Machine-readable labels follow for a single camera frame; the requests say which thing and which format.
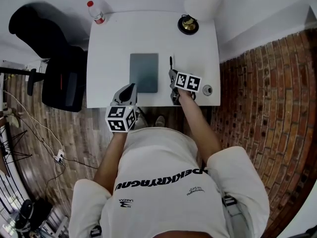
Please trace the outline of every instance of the black office chair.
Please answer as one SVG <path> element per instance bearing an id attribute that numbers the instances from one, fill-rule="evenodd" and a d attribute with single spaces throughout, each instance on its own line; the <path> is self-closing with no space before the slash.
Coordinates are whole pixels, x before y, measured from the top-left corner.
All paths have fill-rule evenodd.
<path id="1" fill-rule="evenodd" d="M 69 45 L 59 26 L 40 18 L 27 5 L 12 15 L 9 31 L 39 57 L 50 59 L 45 74 L 36 73 L 35 69 L 28 74 L 28 95 L 32 96 L 34 83 L 43 80 L 44 104 L 66 111 L 80 111 L 86 86 L 87 52 Z"/>

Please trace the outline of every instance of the bottle label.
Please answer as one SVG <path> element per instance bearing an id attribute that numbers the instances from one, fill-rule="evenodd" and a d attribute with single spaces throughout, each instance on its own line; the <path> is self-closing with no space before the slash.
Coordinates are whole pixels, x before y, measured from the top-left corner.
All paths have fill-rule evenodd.
<path id="1" fill-rule="evenodd" d="M 100 12 L 100 14 L 96 17 L 94 17 L 94 21 L 97 23 L 97 24 L 102 24 L 104 23 L 105 21 L 105 16 L 102 12 Z"/>

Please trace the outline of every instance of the lamp base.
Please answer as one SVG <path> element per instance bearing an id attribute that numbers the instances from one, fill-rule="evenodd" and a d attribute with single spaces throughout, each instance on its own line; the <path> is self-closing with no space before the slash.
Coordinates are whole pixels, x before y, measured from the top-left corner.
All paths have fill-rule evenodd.
<path id="1" fill-rule="evenodd" d="M 199 24 L 190 15 L 183 15 L 177 23 L 179 31 L 186 35 L 193 35 L 197 33 Z"/>

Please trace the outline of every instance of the power outlet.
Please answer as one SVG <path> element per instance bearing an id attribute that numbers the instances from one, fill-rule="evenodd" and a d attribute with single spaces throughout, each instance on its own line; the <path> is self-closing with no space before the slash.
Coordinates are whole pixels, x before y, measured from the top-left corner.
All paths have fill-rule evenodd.
<path id="1" fill-rule="evenodd" d="M 64 152 L 63 152 L 62 150 L 59 150 L 57 156 L 54 156 L 54 159 L 55 159 L 60 165 L 63 165 L 63 157 L 64 157 Z"/>

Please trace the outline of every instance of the shoe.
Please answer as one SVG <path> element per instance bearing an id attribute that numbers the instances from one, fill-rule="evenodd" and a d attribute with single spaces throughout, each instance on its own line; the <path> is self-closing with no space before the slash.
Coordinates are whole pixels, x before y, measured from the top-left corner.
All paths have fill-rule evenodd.
<path id="1" fill-rule="evenodd" d="M 159 116 L 154 124 L 154 127 L 165 127 L 165 118 L 164 116 Z"/>
<path id="2" fill-rule="evenodd" d="M 143 129 L 143 128 L 149 127 L 148 122 L 146 121 L 141 111 L 137 109 L 136 113 L 137 113 L 137 120 L 135 121 L 131 130 L 137 130 L 137 129 Z"/>

